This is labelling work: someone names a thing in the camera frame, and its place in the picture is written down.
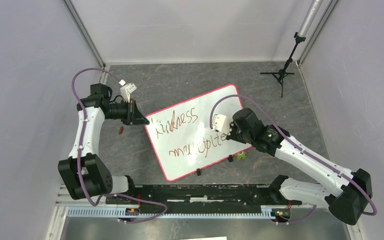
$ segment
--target red handwriting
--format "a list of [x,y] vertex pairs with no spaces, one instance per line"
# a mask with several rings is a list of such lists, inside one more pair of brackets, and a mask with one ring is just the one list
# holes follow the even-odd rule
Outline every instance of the red handwriting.
[[208,151],[211,148],[217,148],[218,146],[221,146],[222,142],[226,141],[226,137],[227,135],[224,133],[222,135],[219,135],[217,133],[216,136],[209,136],[208,138],[203,138],[202,141],[198,143],[192,141],[192,143],[184,145],[181,148],[169,150],[168,155],[171,156],[173,154],[174,157],[180,157],[185,155],[198,155],[205,153],[205,158],[207,158]]
[[195,107],[192,107],[190,110],[186,111],[186,113],[182,113],[180,115],[176,115],[176,111],[173,110],[173,114],[171,115],[171,120],[168,120],[165,125],[161,124],[159,119],[155,120],[156,123],[159,124],[155,128],[156,138],[159,139],[160,135],[169,134],[179,129],[183,124],[193,124],[198,119],[198,116],[193,113]]

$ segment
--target whiteboard with red border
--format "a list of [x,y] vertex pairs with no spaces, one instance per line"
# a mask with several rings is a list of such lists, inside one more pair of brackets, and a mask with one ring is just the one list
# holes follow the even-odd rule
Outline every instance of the whiteboard with red border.
[[[167,181],[195,173],[251,147],[226,140],[225,134],[210,129],[214,104],[234,94],[238,94],[238,89],[229,84],[146,116],[150,124],[145,129]],[[240,109],[241,100],[231,97],[222,101],[214,114],[232,116]]]

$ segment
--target gray wall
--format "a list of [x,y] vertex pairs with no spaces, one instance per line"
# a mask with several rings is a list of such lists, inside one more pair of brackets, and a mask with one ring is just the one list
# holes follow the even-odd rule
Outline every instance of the gray wall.
[[[72,1],[102,58],[123,64],[284,61],[312,2]],[[321,5],[315,23],[327,4]]]
[[45,237],[96,65],[63,1],[0,0],[0,240]]
[[379,213],[360,221],[384,239],[384,1],[340,1],[302,68],[332,160],[371,174]]

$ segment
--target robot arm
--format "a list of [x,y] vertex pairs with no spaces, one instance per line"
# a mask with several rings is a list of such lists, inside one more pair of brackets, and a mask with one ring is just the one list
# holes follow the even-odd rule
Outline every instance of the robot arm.
[[[280,194],[287,200],[298,200],[328,208],[335,217],[350,225],[357,223],[368,201],[341,175],[354,180],[370,198],[372,197],[371,178],[366,171],[359,169],[352,172],[339,166],[308,149],[289,132],[281,129],[293,143],[302,148],[297,149],[273,125],[265,126],[249,108],[239,110],[232,118],[215,115],[212,125],[215,131],[227,134],[226,139],[251,144],[262,153],[268,153],[294,165],[320,183],[301,182],[280,175],[270,185],[274,196]],[[308,153],[319,158],[324,164],[309,157]],[[326,165],[339,170],[340,174]]]
[[[90,95],[81,99],[86,109],[86,119],[79,104],[78,128],[73,148],[68,158],[58,163],[58,171],[70,196],[84,199],[86,196],[81,188],[78,174],[82,174],[87,192],[90,196],[98,196],[111,193],[124,193],[129,190],[133,181],[128,176],[112,176],[108,168],[99,156],[99,140],[101,127],[105,119],[121,120],[125,125],[149,124],[149,121],[139,112],[135,100],[130,98],[130,93],[136,87],[134,84],[126,84],[124,81],[121,94],[123,101],[110,102],[112,90],[110,87],[98,83],[90,86]],[[82,134],[82,125],[86,121],[83,140],[79,144]],[[78,149],[81,148],[81,167],[86,171],[77,171]]]

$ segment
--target tripod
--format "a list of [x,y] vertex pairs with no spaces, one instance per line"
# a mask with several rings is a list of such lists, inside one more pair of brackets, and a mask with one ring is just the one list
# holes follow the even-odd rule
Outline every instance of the tripod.
[[286,69],[288,68],[289,64],[293,62],[292,56],[294,55],[295,50],[297,49],[298,44],[301,42],[304,42],[306,40],[306,34],[310,28],[311,23],[314,20],[314,17],[317,14],[317,11],[320,8],[320,5],[322,4],[323,0],[313,0],[311,3],[310,8],[308,9],[307,15],[305,16],[304,21],[302,22],[301,28],[298,32],[295,32],[295,35],[293,38],[295,38],[295,46],[293,47],[292,52],[290,53],[290,56],[288,60],[286,60],[285,65],[283,69],[280,69],[278,72],[260,72],[260,74],[270,74],[273,75],[273,77],[277,80],[277,82],[280,84],[281,87],[281,98],[284,97],[284,78],[288,75],[294,75],[293,72],[287,72]]

